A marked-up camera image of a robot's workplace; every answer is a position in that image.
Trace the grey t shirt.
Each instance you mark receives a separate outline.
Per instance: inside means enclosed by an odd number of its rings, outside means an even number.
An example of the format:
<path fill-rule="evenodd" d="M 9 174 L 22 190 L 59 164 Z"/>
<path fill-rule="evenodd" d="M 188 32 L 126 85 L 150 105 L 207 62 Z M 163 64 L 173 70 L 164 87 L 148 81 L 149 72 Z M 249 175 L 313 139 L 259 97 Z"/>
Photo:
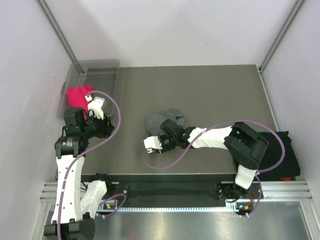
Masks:
<path fill-rule="evenodd" d="M 173 120 L 181 127 L 184 127 L 186 123 L 185 115 L 174 108 L 149 114 L 144 121 L 145 134 L 143 138 L 146 139 L 151 136 L 157 136 L 161 132 L 161 124 L 167 119 Z"/>

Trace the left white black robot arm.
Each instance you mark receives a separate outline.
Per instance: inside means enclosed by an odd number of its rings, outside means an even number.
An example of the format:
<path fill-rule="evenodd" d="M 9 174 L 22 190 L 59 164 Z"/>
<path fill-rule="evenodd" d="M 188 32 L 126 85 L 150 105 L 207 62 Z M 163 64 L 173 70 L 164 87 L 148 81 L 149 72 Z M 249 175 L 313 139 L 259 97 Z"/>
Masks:
<path fill-rule="evenodd" d="M 102 198 L 114 191 L 104 177 L 93 177 L 81 196 L 82 168 L 91 138 L 108 138 L 114 126 L 99 107 L 70 108 L 64 112 L 65 125 L 54 144 L 57 164 L 57 189 L 54 213 L 44 226 L 49 240 L 92 240 L 95 215 Z"/>

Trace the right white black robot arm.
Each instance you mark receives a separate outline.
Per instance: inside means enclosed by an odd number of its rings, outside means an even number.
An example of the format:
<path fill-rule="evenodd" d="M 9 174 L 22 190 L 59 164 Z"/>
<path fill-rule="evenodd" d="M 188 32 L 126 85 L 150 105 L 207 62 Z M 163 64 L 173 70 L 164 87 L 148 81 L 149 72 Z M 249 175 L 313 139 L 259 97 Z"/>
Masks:
<path fill-rule="evenodd" d="M 195 126 L 183 128 L 167 119 L 160 125 L 160 133 L 156 137 L 158 153 L 168 152 L 176 147 L 227 150 L 238 163 L 233 192 L 239 198 L 245 198 L 251 193 L 251 185 L 268 146 L 268 140 L 244 122 L 206 129 Z"/>

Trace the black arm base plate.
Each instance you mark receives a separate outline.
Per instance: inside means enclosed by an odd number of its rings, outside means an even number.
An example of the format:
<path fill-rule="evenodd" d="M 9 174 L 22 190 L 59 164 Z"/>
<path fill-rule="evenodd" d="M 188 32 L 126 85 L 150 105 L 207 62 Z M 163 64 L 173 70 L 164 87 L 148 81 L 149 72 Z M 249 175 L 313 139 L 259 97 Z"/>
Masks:
<path fill-rule="evenodd" d="M 257 200 L 262 192 L 259 184 L 253 182 L 248 190 L 235 183 L 236 175 L 231 174 L 83 174 L 82 182 L 103 180 L 112 192 L 120 188 L 128 191 L 130 198 L 137 196 L 208 196 L 214 200 Z"/>

